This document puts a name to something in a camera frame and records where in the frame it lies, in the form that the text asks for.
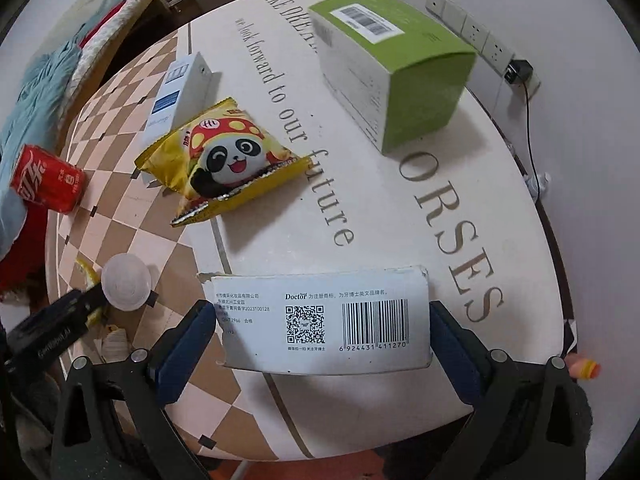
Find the red cola can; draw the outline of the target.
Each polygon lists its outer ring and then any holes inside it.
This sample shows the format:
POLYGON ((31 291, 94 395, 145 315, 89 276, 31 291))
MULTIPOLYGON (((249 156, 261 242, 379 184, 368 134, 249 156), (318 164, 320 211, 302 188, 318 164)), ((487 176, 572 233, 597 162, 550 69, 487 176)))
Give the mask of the red cola can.
POLYGON ((11 188, 23 200, 59 214, 75 209, 85 184, 86 176, 80 168, 32 144, 23 146, 11 180, 11 188))

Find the white barcode box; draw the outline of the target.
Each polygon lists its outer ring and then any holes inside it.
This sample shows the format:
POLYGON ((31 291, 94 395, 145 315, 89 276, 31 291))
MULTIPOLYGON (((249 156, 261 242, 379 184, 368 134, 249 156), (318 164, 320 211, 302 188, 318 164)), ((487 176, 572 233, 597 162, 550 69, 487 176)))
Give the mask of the white barcode box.
POLYGON ((214 275, 224 366, 345 376, 430 365, 430 283, 422 266, 338 273, 214 275))

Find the white blue tall box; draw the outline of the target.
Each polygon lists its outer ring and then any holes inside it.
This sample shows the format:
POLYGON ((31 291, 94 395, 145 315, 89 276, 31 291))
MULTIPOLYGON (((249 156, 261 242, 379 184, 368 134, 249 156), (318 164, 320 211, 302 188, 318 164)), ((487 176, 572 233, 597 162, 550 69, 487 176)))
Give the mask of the white blue tall box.
POLYGON ((142 150, 205 110, 210 102, 213 80, 214 74, 200 52, 172 62, 142 132, 142 150))

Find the crumpled paper scrap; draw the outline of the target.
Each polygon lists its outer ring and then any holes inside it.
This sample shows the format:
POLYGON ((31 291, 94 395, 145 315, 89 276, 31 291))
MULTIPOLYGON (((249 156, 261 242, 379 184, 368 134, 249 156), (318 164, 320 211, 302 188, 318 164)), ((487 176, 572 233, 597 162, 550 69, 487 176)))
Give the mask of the crumpled paper scrap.
POLYGON ((126 361, 129 358, 131 344, 124 328, 116 325, 105 326, 105 332, 93 341, 102 363, 111 364, 126 361))

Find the yellow flat box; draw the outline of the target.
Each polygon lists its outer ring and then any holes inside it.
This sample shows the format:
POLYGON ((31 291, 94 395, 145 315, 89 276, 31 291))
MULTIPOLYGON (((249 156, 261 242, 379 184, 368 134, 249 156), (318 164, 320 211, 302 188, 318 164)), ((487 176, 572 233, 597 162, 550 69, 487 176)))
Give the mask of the yellow flat box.
POLYGON ((88 263, 87 260, 81 257, 77 257, 75 260, 76 266, 78 266, 79 270, 81 270, 82 275, 85 279, 85 290, 93 288, 101 281, 100 274, 93 269, 91 263, 88 263))

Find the light blue duvet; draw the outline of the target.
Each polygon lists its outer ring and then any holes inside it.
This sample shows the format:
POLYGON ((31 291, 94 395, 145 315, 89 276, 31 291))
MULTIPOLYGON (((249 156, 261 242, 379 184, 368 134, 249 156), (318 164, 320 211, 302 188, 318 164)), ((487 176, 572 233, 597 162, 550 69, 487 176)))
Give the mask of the light blue duvet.
POLYGON ((10 182, 25 144, 53 152, 63 119, 98 54, 140 9, 142 0, 76 0, 55 24, 24 71, 1 128, 1 253, 20 236, 26 207, 10 182))

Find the yellow panda snack bag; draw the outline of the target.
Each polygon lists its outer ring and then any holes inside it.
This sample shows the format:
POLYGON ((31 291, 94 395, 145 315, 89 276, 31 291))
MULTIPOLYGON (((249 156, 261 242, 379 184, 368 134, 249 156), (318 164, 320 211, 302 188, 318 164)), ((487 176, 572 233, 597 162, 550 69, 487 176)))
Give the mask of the yellow panda snack bag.
POLYGON ((134 164, 181 196, 171 224, 186 226, 301 176, 311 159, 283 146, 229 96, 155 140, 134 164))

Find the checkered printed tablecloth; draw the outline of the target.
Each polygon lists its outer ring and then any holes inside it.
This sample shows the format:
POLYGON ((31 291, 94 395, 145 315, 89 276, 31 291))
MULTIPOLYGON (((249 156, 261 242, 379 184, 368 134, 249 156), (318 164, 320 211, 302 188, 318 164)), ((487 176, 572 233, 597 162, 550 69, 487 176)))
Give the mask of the checkered printed tablecloth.
POLYGON ((314 52, 308 6, 236 0, 157 41, 87 102, 66 158, 89 184, 52 216, 51 299, 121 252, 149 267, 152 304, 114 313, 137 347, 175 326, 210 276, 427 268, 430 292, 489 348, 544 362, 563 349, 563 312, 547 239, 502 136, 463 93, 445 129, 382 155, 338 104, 314 52), (178 198, 134 171, 143 128, 170 63, 198 52, 236 99, 311 170, 216 219, 174 228, 178 198))

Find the black charger plug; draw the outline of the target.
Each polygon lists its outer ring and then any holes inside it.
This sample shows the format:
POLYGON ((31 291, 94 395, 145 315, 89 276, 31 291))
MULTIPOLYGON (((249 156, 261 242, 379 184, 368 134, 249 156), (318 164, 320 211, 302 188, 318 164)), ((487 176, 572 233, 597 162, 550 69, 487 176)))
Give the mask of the black charger plug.
POLYGON ((524 60, 524 58, 512 58, 509 65, 506 66, 504 80, 511 86, 514 84, 527 84, 533 72, 533 65, 524 60))

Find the green cardboard box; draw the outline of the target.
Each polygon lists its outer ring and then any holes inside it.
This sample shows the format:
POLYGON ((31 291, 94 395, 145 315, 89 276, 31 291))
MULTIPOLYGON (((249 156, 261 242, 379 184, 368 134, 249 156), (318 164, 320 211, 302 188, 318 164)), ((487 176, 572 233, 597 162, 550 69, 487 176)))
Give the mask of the green cardboard box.
POLYGON ((448 125, 472 46, 400 0, 322 0, 308 14, 326 84, 381 154, 448 125))

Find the white wall socket strip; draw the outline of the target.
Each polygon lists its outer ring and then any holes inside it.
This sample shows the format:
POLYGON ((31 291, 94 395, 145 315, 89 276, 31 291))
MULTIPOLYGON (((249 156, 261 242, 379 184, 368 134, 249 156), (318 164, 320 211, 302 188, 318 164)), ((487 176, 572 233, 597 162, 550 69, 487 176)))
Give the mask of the white wall socket strip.
POLYGON ((499 39, 457 3, 450 0, 425 0, 424 8, 434 20, 442 23, 475 50, 477 60, 468 81, 468 89, 480 102, 487 108, 494 106, 504 88, 511 88, 524 96, 522 82, 518 78, 514 79, 513 84, 504 78, 509 63, 524 60, 523 55, 499 39))

